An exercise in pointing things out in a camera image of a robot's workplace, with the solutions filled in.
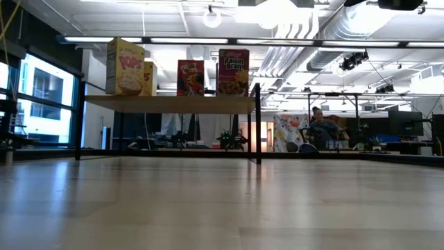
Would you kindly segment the dark background robot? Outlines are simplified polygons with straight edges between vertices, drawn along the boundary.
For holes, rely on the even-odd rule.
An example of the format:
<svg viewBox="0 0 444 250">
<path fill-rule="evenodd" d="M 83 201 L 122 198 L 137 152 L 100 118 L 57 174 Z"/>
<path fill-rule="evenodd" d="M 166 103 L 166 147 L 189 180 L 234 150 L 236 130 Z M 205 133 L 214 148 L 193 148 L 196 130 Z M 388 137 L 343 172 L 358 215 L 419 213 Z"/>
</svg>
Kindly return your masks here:
<svg viewBox="0 0 444 250">
<path fill-rule="evenodd" d="M 189 135 L 178 131 L 175 135 L 171 136 L 171 141 L 174 148 L 184 149 L 187 147 L 187 142 L 189 141 Z"/>
</svg>

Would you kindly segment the large window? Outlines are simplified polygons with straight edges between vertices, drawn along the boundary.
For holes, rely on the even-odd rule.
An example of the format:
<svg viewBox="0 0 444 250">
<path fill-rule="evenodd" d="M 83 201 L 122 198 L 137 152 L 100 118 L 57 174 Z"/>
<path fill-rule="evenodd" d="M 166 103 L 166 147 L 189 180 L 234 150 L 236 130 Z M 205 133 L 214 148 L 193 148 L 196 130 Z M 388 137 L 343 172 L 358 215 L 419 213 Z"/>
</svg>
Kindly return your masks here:
<svg viewBox="0 0 444 250">
<path fill-rule="evenodd" d="M 69 147 L 78 85 L 73 74 L 31 54 L 18 65 L 0 60 L 0 100 L 17 103 L 8 132 L 31 140 L 34 147 Z"/>
</svg>

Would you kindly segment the background robot with green lights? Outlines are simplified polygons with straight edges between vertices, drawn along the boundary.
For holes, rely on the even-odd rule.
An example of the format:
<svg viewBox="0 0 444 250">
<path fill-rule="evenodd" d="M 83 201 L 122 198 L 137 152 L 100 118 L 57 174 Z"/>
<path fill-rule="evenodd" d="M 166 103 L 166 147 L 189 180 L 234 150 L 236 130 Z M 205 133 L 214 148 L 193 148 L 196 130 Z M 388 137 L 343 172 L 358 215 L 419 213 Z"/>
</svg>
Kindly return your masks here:
<svg viewBox="0 0 444 250">
<path fill-rule="evenodd" d="M 241 134 L 230 134 L 228 131 L 224 131 L 219 137 L 216 138 L 219 141 L 220 147 L 222 149 L 240 149 L 244 151 L 244 144 L 248 140 Z"/>
</svg>

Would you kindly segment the black monitor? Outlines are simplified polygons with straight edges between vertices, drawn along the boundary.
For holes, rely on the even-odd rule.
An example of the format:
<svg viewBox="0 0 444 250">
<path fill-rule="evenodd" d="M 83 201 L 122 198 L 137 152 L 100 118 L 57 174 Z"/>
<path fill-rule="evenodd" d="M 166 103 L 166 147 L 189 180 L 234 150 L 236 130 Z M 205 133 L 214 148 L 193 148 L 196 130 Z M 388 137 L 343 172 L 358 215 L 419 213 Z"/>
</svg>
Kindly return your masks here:
<svg viewBox="0 0 444 250">
<path fill-rule="evenodd" d="M 421 112 L 394 111 L 388 112 L 388 122 L 391 135 L 423 136 L 423 121 Z"/>
</svg>

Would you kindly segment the yellow Corn Pops cereal box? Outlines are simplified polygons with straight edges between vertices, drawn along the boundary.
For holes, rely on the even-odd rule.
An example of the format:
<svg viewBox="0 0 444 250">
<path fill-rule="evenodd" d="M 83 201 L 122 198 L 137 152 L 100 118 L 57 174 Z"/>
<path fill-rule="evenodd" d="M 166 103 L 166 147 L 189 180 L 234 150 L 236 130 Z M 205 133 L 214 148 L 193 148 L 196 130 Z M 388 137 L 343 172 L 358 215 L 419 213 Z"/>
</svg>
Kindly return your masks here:
<svg viewBox="0 0 444 250">
<path fill-rule="evenodd" d="M 139 96 L 144 88 L 145 50 L 115 37 L 107 45 L 105 93 Z"/>
<path fill-rule="evenodd" d="M 157 66 L 154 62 L 144 63 L 144 96 L 155 96 L 157 91 Z"/>
</svg>

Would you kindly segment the silver ventilation duct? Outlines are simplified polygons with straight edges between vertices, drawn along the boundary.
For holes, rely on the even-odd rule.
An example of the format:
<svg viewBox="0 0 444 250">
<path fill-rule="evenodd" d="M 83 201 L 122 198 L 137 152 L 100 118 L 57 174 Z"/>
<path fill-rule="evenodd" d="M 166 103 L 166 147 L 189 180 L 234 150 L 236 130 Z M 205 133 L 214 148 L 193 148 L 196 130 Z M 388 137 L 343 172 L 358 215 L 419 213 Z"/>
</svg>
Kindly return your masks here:
<svg viewBox="0 0 444 250">
<path fill-rule="evenodd" d="M 369 0 L 350 7 L 342 7 L 337 14 L 318 32 L 320 40 L 365 40 L 385 26 L 395 15 L 394 12 L 380 8 Z M 307 70 L 320 72 L 344 54 L 344 51 L 314 51 L 307 62 Z"/>
</svg>

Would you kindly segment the wooden shelf with black frame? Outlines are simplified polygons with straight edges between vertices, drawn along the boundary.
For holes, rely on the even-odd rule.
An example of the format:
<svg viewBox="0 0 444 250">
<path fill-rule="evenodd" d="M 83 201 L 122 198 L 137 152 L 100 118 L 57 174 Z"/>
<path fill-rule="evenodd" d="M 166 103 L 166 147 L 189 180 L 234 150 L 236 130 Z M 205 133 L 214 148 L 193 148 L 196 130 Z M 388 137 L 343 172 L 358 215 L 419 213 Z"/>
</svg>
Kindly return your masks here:
<svg viewBox="0 0 444 250">
<path fill-rule="evenodd" d="M 76 124 L 75 124 L 75 153 L 79 160 L 81 152 L 81 134 L 83 132 L 83 118 L 85 103 L 92 103 L 102 108 L 118 112 L 121 115 L 119 123 L 118 152 L 123 151 L 124 115 L 126 113 L 143 114 L 195 114 L 195 115 L 246 115 L 248 132 L 247 159 L 256 164 L 262 163 L 262 150 L 260 135 L 256 135 L 256 152 L 251 151 L 251 114 L 255 113 L 256 132 L 261 132 L 261 87 L 255 84 L 248 97 L 199 97 L 199 96 L 112 96 L 112 95 L 86 95 L 86 86 L 89 83 L 82 81 L 78 85 L 76 100 Z"/>
</svg>

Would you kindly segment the floral patterned cloth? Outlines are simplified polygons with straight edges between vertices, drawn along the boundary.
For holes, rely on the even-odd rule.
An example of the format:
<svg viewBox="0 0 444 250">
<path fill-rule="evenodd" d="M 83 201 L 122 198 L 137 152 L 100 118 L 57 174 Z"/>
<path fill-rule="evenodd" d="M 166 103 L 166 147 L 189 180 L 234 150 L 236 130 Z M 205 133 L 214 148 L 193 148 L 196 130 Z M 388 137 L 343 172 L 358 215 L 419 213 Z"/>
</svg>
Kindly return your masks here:
<svg viewBox="0 0 444 250">
<path fill-rule="evenodd" d="M 307 113 L 279 112 L 273 115 L 273 146 L 276 153 L 287 153 L 287 144 L 300 146 L 303 138 L 300 129 L 309 126 Z"/>
</svg>

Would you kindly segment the person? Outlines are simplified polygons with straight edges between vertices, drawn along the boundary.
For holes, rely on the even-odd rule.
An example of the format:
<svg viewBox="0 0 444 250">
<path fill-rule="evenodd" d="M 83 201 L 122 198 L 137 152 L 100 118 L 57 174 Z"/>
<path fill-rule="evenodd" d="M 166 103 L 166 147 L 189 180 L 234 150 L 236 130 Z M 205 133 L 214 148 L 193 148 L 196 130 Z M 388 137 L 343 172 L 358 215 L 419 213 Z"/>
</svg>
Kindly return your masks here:
<svg viewBox="0 0 444 250">
<path fill-rule="evenodd" d="M 314 106 L 312 111 L 314 120 L 311 122 L 306 135 L 319 151 L 328 150 L 327 144 L 330 141 L 350 139 L 345 129 L 340 128 L 333 121 L 324 118 L 323 111 L 320 108 Z"/>
</svg>

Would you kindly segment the red Froot Loops cereal box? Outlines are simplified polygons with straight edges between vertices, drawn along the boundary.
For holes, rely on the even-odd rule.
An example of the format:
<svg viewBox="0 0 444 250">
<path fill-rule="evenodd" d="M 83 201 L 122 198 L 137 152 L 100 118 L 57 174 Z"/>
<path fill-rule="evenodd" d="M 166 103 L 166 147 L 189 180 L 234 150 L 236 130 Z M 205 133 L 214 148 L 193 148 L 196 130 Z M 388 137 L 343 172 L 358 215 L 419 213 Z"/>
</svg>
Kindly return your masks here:
<svg viewBox="0 0 444 250">
<path fill-rule="evenodd" d="M 179 60 L 177 70 L 178 96 L 204 96 L 204 60 Z"/>
</svg>

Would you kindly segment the black background table frame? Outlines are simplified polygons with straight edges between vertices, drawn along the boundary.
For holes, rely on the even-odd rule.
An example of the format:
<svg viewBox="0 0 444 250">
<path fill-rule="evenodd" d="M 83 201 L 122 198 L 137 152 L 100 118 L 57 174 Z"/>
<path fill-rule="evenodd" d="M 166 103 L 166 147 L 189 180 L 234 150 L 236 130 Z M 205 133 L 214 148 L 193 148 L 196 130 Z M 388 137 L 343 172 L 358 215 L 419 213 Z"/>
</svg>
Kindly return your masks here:
<svg viewBox="0 0 444 250">
<path fill-rule="evenodd" d="M 312 108 L 318 99 L 323 99 L 326 102 L 342 100 L 342 107 L 335 106 L 335 110 L 327 110 L 327 113 L 334 113 L 342 117 L 354 117 L 359 119 L 359 93 L 346 92 L 308 92 L 308 115 L 311 117 Z"/>
</svg>

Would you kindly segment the purple Raisin Bran cereal box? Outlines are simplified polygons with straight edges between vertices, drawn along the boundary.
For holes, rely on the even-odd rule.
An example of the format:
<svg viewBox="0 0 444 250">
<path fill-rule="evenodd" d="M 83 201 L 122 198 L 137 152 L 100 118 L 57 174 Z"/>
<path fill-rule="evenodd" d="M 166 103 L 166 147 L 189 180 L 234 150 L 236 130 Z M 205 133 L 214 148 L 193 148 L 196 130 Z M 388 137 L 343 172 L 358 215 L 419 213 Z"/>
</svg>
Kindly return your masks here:
<svg viewBox="0 0 444 250">
<path fill-rule="evenodd" d="M 249 50 L 220 49 L 217 94 L 247 97 L 249 90 Z"/>
</svg>

